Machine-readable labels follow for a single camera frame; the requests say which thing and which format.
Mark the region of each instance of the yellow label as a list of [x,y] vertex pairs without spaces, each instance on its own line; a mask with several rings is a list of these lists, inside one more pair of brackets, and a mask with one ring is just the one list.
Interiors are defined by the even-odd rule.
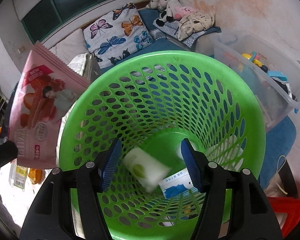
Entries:
[[17,165],[17,167],[16,167],[16,173],[21,175],[21,176],[26,177],[27,176],[27,171],[28,171],[28,168],[25,168],[25,167],[22,167],[22,166],[19,166],[19,165]]

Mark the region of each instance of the green plastic basket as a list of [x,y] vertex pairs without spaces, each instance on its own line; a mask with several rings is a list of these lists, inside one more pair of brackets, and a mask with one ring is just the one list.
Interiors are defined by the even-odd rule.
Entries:
[[[245,82],[210,57],[162,51],[127,60],[98,78],[75,104],[61,139],[59,164],[78,168],[122,141],[110,187],[99,194],[113,239],[189,239],[204,195],[195,188],[165,199],[147,193],[122,165],[139,146],[174,174],[185,168],[176,149],[185,137],[210,161],[257,178],[265,152],[259,104]],[[78,210],[76,190],[72,203]],[[223,221],[229,218],[227,191]]]

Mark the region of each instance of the circular stamp logo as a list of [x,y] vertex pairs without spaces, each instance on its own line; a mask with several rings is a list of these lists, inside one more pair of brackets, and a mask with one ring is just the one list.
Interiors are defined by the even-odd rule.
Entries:
[[39,123],[36,128],[35,128],[35,138],[39,141],[42,142],[48,135],[48,128],[44,123]]

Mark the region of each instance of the pink butterfly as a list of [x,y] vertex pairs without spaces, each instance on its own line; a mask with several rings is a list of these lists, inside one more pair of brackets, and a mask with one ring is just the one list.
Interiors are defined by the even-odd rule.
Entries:
[[106,23],[106,20],[105,19],[101,19],[100,21],[98,21],[98,23],[94,23],[91,27],[90,27],[90,30],[91,30],[91,38],[93,39],[99,30],[101,29],[110,29],[112,28],[113,26],[109,23]]

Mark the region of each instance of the red label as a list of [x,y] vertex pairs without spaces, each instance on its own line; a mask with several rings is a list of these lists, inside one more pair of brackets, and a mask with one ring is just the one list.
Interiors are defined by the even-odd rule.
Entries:
[[38,160],[40,157],[40,145],[36,144],[34,146],[34,159]]
[[46,65],[41,65],[38,67],[35,67],[33,69],[30,69],[26,72],[25,78],[22,83],[22,87],[30,84],[33,80],[35,80],[38,77],[41,77],[43,75],[49,75],[53,73],[51,69],[49,69]]

